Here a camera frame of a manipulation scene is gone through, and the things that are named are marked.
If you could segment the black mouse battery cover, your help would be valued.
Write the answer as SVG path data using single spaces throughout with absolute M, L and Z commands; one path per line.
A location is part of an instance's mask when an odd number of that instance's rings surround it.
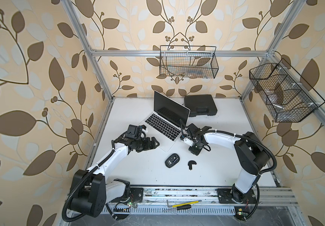
M 189 170 L 193 169 L 193 165 L 197 165 L 196 161 L 191 160 L 191 161 L 188 162 Z

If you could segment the black wireless mouse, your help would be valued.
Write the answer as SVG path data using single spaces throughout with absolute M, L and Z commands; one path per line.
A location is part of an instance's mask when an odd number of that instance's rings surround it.
M 165 166 L 167 168 L 172 168 L 180 161 L 180 156 L 177 153 L 173 153 L 165 160 Z

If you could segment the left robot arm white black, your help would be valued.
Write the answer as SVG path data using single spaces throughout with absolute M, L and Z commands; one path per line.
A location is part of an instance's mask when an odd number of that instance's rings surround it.
M 108 203 L 116 198 L 130 197 L 130 183 L 107 179 L 118 164 L 130 152 L 154 150 L 160 143 L 146 135 L 145 125 L 129 125 L 117 139 L 111 141 L 111 150 L 96 164 L 86 170 L 78 170 L 73 177 L 69 195 L 62 209 L 62 219 L 73 222 L 84 216 L 98 217 Z

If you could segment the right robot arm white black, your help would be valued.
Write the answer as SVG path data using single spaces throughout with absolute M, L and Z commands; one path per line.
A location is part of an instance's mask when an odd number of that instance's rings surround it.
M 231 187 L 230 197 L 235 203 L 243 203 L 248 193 L 264 173 L 277 167 L 277 160 L 272 151 L 263 145 L 252 132 L 236 134 L 214 130 L 205 126 L 198 128 L 193 123 L 186 125 L 179 121 L 182 132 L 180 140 L 189 146 L 189 152 L 198 156 L 204 149 L 211 151 L 210 145 L 218 145 L 235 152 L 240 165 L 240 173 Z

